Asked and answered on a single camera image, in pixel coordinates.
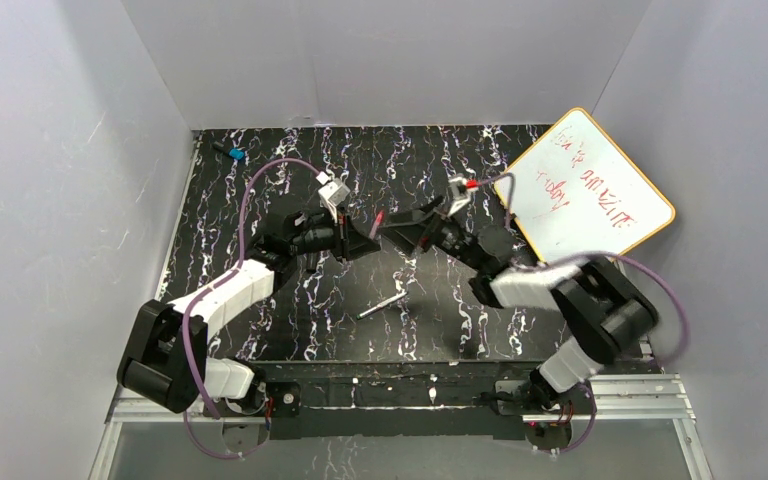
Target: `red handwritten text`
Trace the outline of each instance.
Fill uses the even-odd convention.
[[[561,129],[552,137],[552,143],[560,148],[575,153],[571,159],[571,168],[579,164],[583,164],[587,159],[587,151],[584,148],[583,141],[577,141],[573,133],[571,132],[572,126]],[[600,177],[593,169],[588,169],[582,173],[579,177],[584,181],[584,188],[590,190],[599,195],[597,202],[599,207],[605,212],[605,216],[610,219],[611,227],[613,228],[625,228],[629,225],[637,223],[630,214],[620,209],[622,200],[615,195],[609,186],[605,185],[605,178]],[[566,185],[566,181],[555,183],[549,179],[546,172],[538,172],[537,182],[543,182],[543,186],[552,200],[555,201],[555,205],[552,207],[552,212],[560,209],[566,205],[569,205],[569,200],[566,200],[566,193],[563,188]]]
[[[563,190],[564,185],[567,183],[566,180],[555,183],[549,178],[546,172],[538,172],[537,183],[540,183],[541,181],[543,182],[543,189],[549,194],[549,198],[555,201],[555,204],[552,206],[552,212],[569,205],[569,200],[566,200],[567,194]]]

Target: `white wall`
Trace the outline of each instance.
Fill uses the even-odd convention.
[[[193,129],[553,123],[649,0],[123,0]]]
[[[595,117],[678,210],[637,257],[690,312],[676,368],[713,474],[766,479],[768,2],[653,2]]]
[[[0,479],[89,473],[190,151],[119,1],[0,1]]]

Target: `robotic arm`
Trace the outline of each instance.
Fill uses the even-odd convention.
[[[457,176],[450,179],[450,188],[454,198],[448,208],[438,197],[418,209],[391,214],[379,231],[405,254],[435,246],[473,268],[476,275],[469,285],[484,305],[561,313],[572,337],[516,392],[514,401],[523,408],[551,408],[657,325],[652,304],[604,257],[552,268],[514,266],[515,239],[507,229],[496,225],[475,235],[453,218],[478,185]]]
[[[257,406],[255,397],[262,398],[265,388],[258,369],[234,359],[208,358],[209,339],[281,288],[295,274],[299,255],[308,255],[307,268],[312,270],[323,251],[347,261],[380,250],[346,214],[348,188],[339,180],[320,182],[324,208],[288,216],[268,214],[246,248],[245,262],[185,297],[168,304],[151,300],[140,308],[117,372],[120,385],[175,413],[195,401],[199,392],[184,354],[181,326],[185,309],[201,296],[204,300],[191,312],[186,334],[191,336],[208,395],[235,400],[242,408]],[[507,229],[491,226],[476,235],[454,218],[478,186],[462,176],[453,177],[449,204],[444,206],[438,197],[421,208],[393,213],[379,231],[405,254],[434,246],[474,269],[469,285],[484,305],[560,312],[572,338],[532,371],[511,399],[526,410],[549,409],[654,328],[658,313],[605,258],[582,258],[552,268],[515,266],[515,239]]]
[[[182,336],[189,334],[210,397],[256,406],[258,390],[250,388],[252,384],[260,387],[256,369],[233,359],[208,358],[209,339],[252,304],[284,286],[296,273],[299,255],[308,255],[306,266],[312,271],[323,251],[349,261],[381,249],[358,232],[346,214],[349,189],[340,180],[319,180],[324,208],[288,216],[267,214],[246,248],[245,262],[185,297],[168,304],[149,300],[140,308],[117,371],[120,385],[172,412],[186,410],[199,393],[184,352]],[[184,311],[197,296],[204,299],[193,308],[190,332],[184,333]]]

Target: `floor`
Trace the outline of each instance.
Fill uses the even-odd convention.
[[[367,231],[378,211],[415,208],[445,194],[447,178],[485,178],[505,170],[548,125],[350,127],[209,130],[196,142],[195,165],[162,283],[163,300],[191,292],[236,260],[239,203],[245,183],[266,161],[309,160],[340,176],[352,190],[349,213]],[[234,161],[212,150],[216,141],[244,150]],[[273,170],[256,186],[247,218],[253,231],[268,209],[291,213],[317,204],[310,173]],[[480,230],[503,209],[485,189],[466,213]],[[407,258],[386,240],[382,251],[352,263],[323,258],[256,305],[211,342],[214,356],[248,360],[542,361],[567,337],[559,315],[480,305],[466,283],[468,267],[429,251]],[[368,306],[408,289],[408,298],[363,320]]]

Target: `blue object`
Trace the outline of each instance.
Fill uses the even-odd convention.
[[[211,144],[214,150],[222,152],[223,154],[233,158],[234,160],[242,160],[246,158],[246,152],[237,148],[228,148],[222,142],[213,142]]]

